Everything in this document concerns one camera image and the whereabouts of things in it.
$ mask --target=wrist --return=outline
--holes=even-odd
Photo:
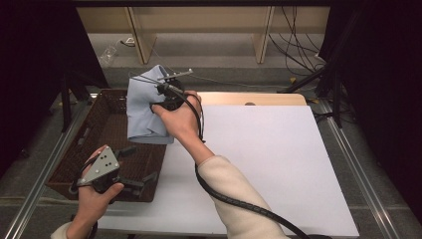
[[[92,220],[78,216],[77,214],[66,231],[66,236],[68,239],[88,238],[96,223],[97,221],[93,222]]]

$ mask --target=right hand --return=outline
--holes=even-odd
[[[199,101],[201,97],[196,92],[186,91],[185,94],[196,96]],[[200,102],[195,97],[188,96],[187,101],[195,108],[198,114],[201,114]],[[170,112],[162,106],[153,105],[152,110],[164,122],[167,131],[181,139],[182,137],[198,136],[198,122],[195,114],[187,103],[184,103],[179,109]]]

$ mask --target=wooden edge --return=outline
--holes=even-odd
[[[202,105],[306,106],[299,94],[200,92]]]

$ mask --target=left hand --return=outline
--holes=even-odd
[[[97,156],[106,148],[106,145],[97,149],[90,159]],[[83,175],[85,175],[91,166],[88,166]],[[79,188],[79,208],[77,215],[71,226],[68,228],[67,236],[71,238],[87,238],[91,228],[106,213],[110,201],[115,198],[124,188],[122,183],[113,184],[105,193],[97,193],[91,186]]]

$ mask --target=white sleeve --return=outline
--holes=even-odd
[[[72,222],[68,222],[66,224],[63,224],[61,227],[59,227],[52,235],[51,239],[67,239],[66,232],[68,231],[69,226]]]
[[[243,173],[223,156],[212,156],[198,166],[201,177],[214,190],[229,197],[271,210]],[[231,239],[288,238],[273,220],[211,197]]]

